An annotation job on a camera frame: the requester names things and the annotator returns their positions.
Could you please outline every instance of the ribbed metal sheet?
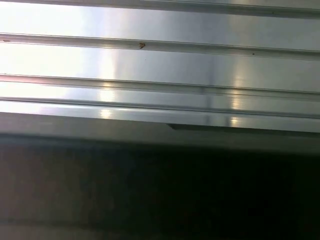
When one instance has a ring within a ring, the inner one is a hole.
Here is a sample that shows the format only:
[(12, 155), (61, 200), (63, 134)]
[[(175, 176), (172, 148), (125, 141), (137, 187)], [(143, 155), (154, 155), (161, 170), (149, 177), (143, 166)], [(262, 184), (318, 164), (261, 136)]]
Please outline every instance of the ribbed metal sheet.
[(314, 19), (0, 2), (0, 33), (320, 50)]
[(0, 74), (319, 92), (320, 61), (0, 43)]
[(0, 2), (0, 112), (320, 133), (314, 1), (57, 2)]
[(277, 8), (299, 8), (320, 9), (318, 0), (146, 0), (160, 2), (197, 3), (197, 4), (225, 4), (244, 5), (251, 7), (277, 7)]

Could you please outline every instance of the metal edge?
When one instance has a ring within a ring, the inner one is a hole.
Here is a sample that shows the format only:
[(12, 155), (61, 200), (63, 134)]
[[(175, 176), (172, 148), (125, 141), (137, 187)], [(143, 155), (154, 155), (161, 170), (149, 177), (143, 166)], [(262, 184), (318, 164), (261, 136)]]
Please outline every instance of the metal edge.
[(320, 133), (320, 119), (0, 101), (1, 113)]

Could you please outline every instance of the dark surface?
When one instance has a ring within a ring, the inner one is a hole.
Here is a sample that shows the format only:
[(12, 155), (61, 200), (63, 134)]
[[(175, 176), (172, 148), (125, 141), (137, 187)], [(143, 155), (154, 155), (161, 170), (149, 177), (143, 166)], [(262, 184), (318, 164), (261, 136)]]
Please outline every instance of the dark surface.
[(32, 162), (35, 156), (61, 169), (74, 161), (85, 170), (77, 178), (86, 199), (84, 218), (74, 223), (27, 218), (24, 224), (183, 239), (319, 236), (317, 156), (7, 135), (0, 138), (0, 154), (1, 161)]

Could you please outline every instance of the corrugated metal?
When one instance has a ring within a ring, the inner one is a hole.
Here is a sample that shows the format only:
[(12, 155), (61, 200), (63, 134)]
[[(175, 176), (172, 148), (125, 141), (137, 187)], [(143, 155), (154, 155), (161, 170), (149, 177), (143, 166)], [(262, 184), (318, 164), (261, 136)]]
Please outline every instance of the corrugated metal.
[(0, 2), (0, 112), (320, 132), (315, 1), (22, 2)]

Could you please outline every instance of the aluminum panel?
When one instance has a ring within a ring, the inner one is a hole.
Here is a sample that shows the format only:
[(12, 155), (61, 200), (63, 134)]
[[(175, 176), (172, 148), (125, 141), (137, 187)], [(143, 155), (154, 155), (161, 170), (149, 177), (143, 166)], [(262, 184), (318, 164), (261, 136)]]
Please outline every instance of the aluminum panel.
[(320, 119), (235, 113), (0, 101), (0, 113), (320, 133)]
[(319, 51), (320, 21), (0, 2), (0, 33)]
[(0, 113), (129, 120), (167, 124), (183, 123), (189, 125), (205, 125), (207, 122), (207, 114), (205, 112), (18, 101), (0, 101)]
[(0, 82), (0, 99), (60, 104), (84, 104), (157, 109), (198, 110), (256, 115), (320, 117), (316, 99), (192, 94), (139, 90)]
[(320, 92), (320, 61), (0, 44), (0, 74)]
[(1, 82), (0, 99), (151, 108), (204, 109), (205, 95)]
[(201, 4), (232, 4), (255, 7), (320, 9), (318, 0), (145, 0), (147, 2), (178, 2)]

